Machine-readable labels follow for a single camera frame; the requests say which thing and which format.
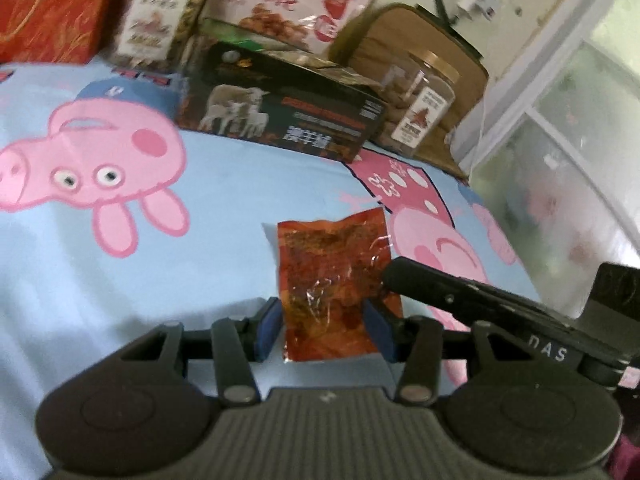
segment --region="white cable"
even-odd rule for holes
[[[486,54],[485,57],[489,57],[493,49],[493,43],[495,38],[500,35],[500,28],[502,27],[502,20],[504,19],[504,15],[507,12],[507,7],[509,6],[510,0],[502,0],[502,9],[500,10],[500,16],[498,16],[498,23],[495,27],[495,33],[489,38],[489,41],[486,46]],[[478,155],[480,152],[480,144],[482,143],[482,136],[484,136],[484,121],[486,119],[486,96],[489,93],[489,89],[491,87],[491,83],[495,81],[495,75],[489,77],[489,81],[486,83],[486,87],[484,89],[484,95],[482,96],[482,118],[480,119],[480,131],[478,132],[478,142],[474,148],[474,154],[471,157],[471,165],[469,166],[469,183],[471,183],[471,179],[473,178],[474,169],[478,164]]]

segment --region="orange snack packet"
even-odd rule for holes
[[[311,361],[376,352],[361,302],[380,295],[382,270],[391,261],[384,210],[337,222],[280,222],[278,246],[285,357]],[[385,303],[402,315],[398,295],[387,295]]]

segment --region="lamb image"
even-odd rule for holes
[[[226,126],[231,121],[236,121],[240,110],[242,109],[242,103],[235,103],[229,101],[223,105],[213,105],[207,110],[207,114],[202,118],[198,126],[199,130],[204,132],[210,132],[213,130],[213,123],[216,119],[220,119],[219,135],[223,135],[226,130]]]
[[[268,115],[260,113],[262,98],[268,92],[260,88],[242,88],[233,85],[218,85],[209,95],[207,111],[200,121],[199,130],[211,131],[216,119],[220,119],[219,135],[223,135],[229,123],[230,132],[236,133],[244,121],[241,137],[259,136],[266,126]]]
[[[244,122],[244,129],[240,133],[241,137],[247,136],[248,139],[252,137],[260,137],[267,127],[269,122],[269,115],[259,111],[260,107],[256,105],[250,105],[246,114],[246,121]]]

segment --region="pig eye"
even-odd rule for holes
[[[113,166],[103,166],[95,173],[98,184],[105,187],[114,187],[122,182],[122,170]]]
[[[78,188],[78,176],[69,170],[57,170],[56,173],[53,174],[53,180],[60,187],[68,190],[75,190]]]

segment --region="circular cap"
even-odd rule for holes
[[[560,475],[595,465],[622,425],[601,386],[555,363],[497,362],[456,390],[447,425],[486,462],[532,475]]]
[[[237,404],[247,404],[255,400],[255,390],[244,384],[229,386],[224,393],[224,397],[229,402]]]
[[[419,404],[420,402],[427,402],[433,397],[433,393],[426,386],[421,384],[408,384],[403,386],[400,390],[400,397],[407,402]]]
[[[50,394],[36,432],[51,463],[91,476],[133,476],[193,450],[210,422],[210,402],[194,386],[108,384],[80,376]]]
[[[84,421],[96,430],[126,431],[148,421],[156,403],[142,390],[114,386],[94,393],[80,410]]]
[[[411,56],[417,57],[427,65],[432,66],[453,84],[458,82],[460,74],[449,63],[436,56],[431,50],[410,50]]]

